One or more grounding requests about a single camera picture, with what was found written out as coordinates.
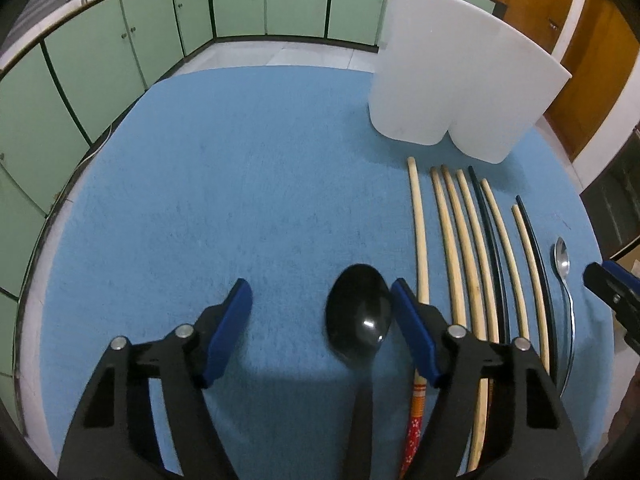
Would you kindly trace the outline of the plain bamboo chopstick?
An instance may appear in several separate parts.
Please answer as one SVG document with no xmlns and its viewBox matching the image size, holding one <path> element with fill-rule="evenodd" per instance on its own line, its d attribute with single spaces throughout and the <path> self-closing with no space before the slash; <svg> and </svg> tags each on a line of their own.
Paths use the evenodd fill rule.
<svg viewBox="0 0 640 480">
<path fill-rule="evenodd" d="M 487 339 L 487 323 L 483 304 L 483 292 L 480 288 L 480 278 L 478 277 L 477 264 L 473 252 L 473 246 L 466 224 L 465 215 L 462 210 L 459 194 L 454 180 L 452 180 L 449 169 L 442 166 L 442 176 L 444 177 L 449 195 L 452 211 L 454 212 L 454 222 L 458 233 L 458 240 L 462 251 L 463 267 L 465 273 L 466 290 L 468 291 L 472 331 L 480 340 Z"/>
<path fill-rule="evenodd" d="M 454 212 L 452 211 L 442 171 L 439 171 L 436 167 L 432 167 L 430 173 L 434 186 L 440 226 L 442 227 L 442 239 L 444 240 L 452 322 L 454 322 L 454 325 L 461 325 L 463 328 L 472 328 L 462 251 L 458 240 L 456 222 L 454 222 Z M 482 455 L 486 436 L 489 391 L 489 380 L 482 378 L 478 383 L 470 452 L 468 463 L 466 464 L 467 472 L 475 470 L 480 463 L 480 456 Z"/>
</svg>

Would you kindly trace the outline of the metal spoon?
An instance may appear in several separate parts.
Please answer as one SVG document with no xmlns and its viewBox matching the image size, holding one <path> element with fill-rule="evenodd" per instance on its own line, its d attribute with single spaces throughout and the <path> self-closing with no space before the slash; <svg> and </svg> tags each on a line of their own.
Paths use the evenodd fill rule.
<svg viewBox="0 0 640 480">
<path fill-rule="evenodd" d="M 566 313 L 568 321 L 568 352 L 567 362 L 564 378 L 561 385 L 561 394 L 564 394 L 568 381 L 570 380 L 570 374 L 572 374 L 574 359 L 575 359 L 575 340 L 576 340 L 576 316 L 574 299 L 570 288 L 568 287 L 568 276 L 570 275 L 570 256 L 568 255 L 567 246 L 565 240 L 559 237 L 552 246 L 552 259 L 555 268 L 556 276 L 558 277 L 563 294 L 566 299 Z"/>
</svg>

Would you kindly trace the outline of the red patterned bamboo chopstick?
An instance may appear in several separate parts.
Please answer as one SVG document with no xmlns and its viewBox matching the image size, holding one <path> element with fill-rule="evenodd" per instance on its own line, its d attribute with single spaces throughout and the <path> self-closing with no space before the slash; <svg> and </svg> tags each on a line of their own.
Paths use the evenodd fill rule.
<svg viewBox="0 0 640 480">
<path fill-rule="evenodd" d="M 407 159 L 410 192 L 412 200 L 414 235 L 416 236 L 416 276 L 418 277 L 418 300 L 424 304 L 430 302 L 430 285 L 428 284 L 428 264 L 426 231 L 422 194 L 420 188 L 419 171 L 416 160 L 410 156 Z M 412 382 L 412 395 L 409 411 L 409 422 L 405 440 L 404 455 L 400 466 L 399 478 L 404 478 L 416 450 L 418 449 L 422 420 L 426 400 L 426 379 L 415 370 Z"/>
</svg>

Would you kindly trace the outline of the red end bamboo chopstick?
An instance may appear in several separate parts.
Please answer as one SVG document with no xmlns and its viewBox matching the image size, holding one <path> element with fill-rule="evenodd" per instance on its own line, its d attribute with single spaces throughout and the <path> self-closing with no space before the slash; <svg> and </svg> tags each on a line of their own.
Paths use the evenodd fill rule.
<svg viewBox="0 0 640 480">
<path fill-rule="evenodd" d="M 498 230 L 502 249 L 504 255 L 506 256 L 506 265 L 508 266 L 512 292 L 515 300 L 516 318 L 518 319 L 518 336 L 529 339 L 530 333 L 528 327 L 526 302 L 520 278 L 520 272 L 518 272 L 518 265 L 516 264 L 509 233 L 506 229 L 506 225 L 504 224 L 500 208 L 488 180 L 485 178 L 480 180 L 480 186 L 482 187 L 485 197 L 488 200 L 489 208 L 491 210 L 492 216 L 494 217 L 495 224 Z"/>
<path fill-rule="evenodd" d="M 496 293 L 494 289 L 494 281 L 491 277 L 491 270 L 488 260 L 488 252 L 483 235 L 483 230 L 480 227 L 480 220 L 478 220 L 477 208 L 472 199 L 471 191 L 469 188 L 468 180 L 466 180 L 465 174 L 462 169 L 458 169 L 456 172 L 460 191 L 463 196 L 466 211 L 468 212 L 468 218 L 470 226 L 474 236 L 474 243 L 476 248 L 476 254 L 478 264 L 480 265 L 480 276 L 482 277 L 483 292 L 484 292 L 484 306 L 486 312 L 486 324 L 487 335 L 491 342 L 499 341 L 499 325 L 498 325 L 498 313 L 497 313 L 497 301 Z"/>
</svg>

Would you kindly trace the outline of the black chopstick silver band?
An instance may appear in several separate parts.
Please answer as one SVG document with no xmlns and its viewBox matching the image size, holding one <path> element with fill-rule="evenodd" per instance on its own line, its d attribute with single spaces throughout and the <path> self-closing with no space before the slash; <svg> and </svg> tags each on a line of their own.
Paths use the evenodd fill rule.
<svg viewBox="0 0 640 480">
<path fill-rule="evenodd" d="M 498 341 L 505 344 L 510 336 L 509 313 L 506 308 L 506 286 L 502 274 L 502 266 L 494 228 L 491 223 L 491 216 L 488 208 L 487 200 L 484 196 L 480 179 L 472 166 L 468 167 L 474 188 L 477 205 L 480 207 L 480 216 L 482 217 L 484 234 L 487 238 L 488 261 L 491 270 L 492 282 L 494 283 L 494 293 L 496 300 L 496 317 L 498 324 Z"/>
<path fill-rule="evenodd" d="M 542 260 L 542 253 L 538 244 L 533 223 L 529 219 L 529 215 L 521 195 L 516 196 L 516 203 L 518 204 L 518 209 L 520 210 L 521 216 L 523 218 L 523 223 L 529 239 L 529 245 L 532 246 L 532 254 L 538 273 L 542 306 L 544 307 L 544 320 L 546 321 L 547 326 L 547 339 L 549 346 L 549 375 L 552 379 L 552 382 L 557 384 L 559 379 L 558 340 L 556 339 L 553 302 L 551 298 L 547 270 L 546 266 L 544 265 L 544 260 Z"/>
</svg>

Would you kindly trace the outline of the black plastic spoon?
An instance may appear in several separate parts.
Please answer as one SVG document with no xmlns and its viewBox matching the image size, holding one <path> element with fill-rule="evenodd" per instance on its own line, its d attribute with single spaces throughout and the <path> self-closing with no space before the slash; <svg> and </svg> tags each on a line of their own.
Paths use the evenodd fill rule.
<svg viewBox="0 0 640 480">
<path fill-rule="evenodd" d="M 335 280 L 324 310 L 329 346 L 357 377 L 343 479 L 371 477 L 372 366 L 391 325 L 390 290 L 380 272 L 364 263 L 346 268 Z"/>
</svg>

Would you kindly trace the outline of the green lower kitchen cabinets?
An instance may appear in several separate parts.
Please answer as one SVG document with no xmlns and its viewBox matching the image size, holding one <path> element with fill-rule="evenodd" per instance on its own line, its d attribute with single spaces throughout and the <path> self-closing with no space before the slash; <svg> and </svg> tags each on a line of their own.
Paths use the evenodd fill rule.
<svg viewBox="0 0 640 480">
<path fill-rule="evenodd" d="M 100 135 L 217 40 L 373 49 L 386 0 L 89 0 L 1 70 L 1 289 L 21 296 L 44 222 Z M 464 0 L 503 18 L 506 0 Z"/>
</svg>

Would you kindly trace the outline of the black glass cabinet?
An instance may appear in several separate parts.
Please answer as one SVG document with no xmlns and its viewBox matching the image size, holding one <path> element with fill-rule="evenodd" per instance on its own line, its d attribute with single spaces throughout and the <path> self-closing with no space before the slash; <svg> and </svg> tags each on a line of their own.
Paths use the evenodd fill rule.
<svg viewBox="0 0 640 480">
<path fill-rule="evenodd" d="M 600 253 L 626 255 L 639 238 L 639 126 L 608 166 L 581 193 Z"/>
</svg>

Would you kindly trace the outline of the orange red end chopstick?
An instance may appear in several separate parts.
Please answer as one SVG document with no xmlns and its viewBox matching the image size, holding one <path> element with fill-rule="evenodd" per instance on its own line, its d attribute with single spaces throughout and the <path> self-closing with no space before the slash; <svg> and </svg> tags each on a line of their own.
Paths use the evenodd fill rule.
<svg viewBox="0 0 640 480">
<path fill-rule="evenodd" d="M 548 322 L 546 311 L 544 310 L 544 296 L 542 296 L 541 281 L 534 257 L 533 245 L 526 230 L 524 216 L 518 204 L 512 206 L 512 214 L 514 215 L 514 220 L 516 226 L 518 227 L 518 232 L 520 233 L 521 243 L 523 245 L 524 254 L 528 265 L 529 277 L 533 287 L 537 315 L 540 359 L 542 365 L 544 366 L 544 369 L 547 372 L 550 372 L 550 342 Z"/>
</svg>

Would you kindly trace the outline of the white double utensil holder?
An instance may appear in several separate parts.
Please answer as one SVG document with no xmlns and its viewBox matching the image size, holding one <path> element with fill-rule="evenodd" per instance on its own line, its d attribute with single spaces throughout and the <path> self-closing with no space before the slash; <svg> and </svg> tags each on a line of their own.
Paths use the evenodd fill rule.
<svg viewBox="0 0 640 480">
<path fill-rule="evenodd" d="M 551 54 L 463 0 L 387 0 L 369 96 L 390 139 L 500 164 L 570 80 Z"/>
</svg>

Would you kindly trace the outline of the blue table mat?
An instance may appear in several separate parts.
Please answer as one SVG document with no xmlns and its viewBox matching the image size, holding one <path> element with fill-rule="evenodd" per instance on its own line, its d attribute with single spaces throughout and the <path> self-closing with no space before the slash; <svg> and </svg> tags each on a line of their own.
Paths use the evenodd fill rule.
<svg viewBox="0 0 640 480">
<path fill-rule="evenodd" d="M 224 447 L 244 479 L 337 476 L 352 380 L 326 345 L 326 295 L 355 262 L 416 277 L 414 158 L 430 293 L 446 308 L 428 172 L 470 166 L 449 141 L 377 133 L 370 84 L 329 68 L 206 70 L 137 102 L 90 164 L 49 278 L 40 361 L 55 446 L 114 337 L 164 336 L 245 278 L 250 322 L 205 395 Z"/>
</svg>

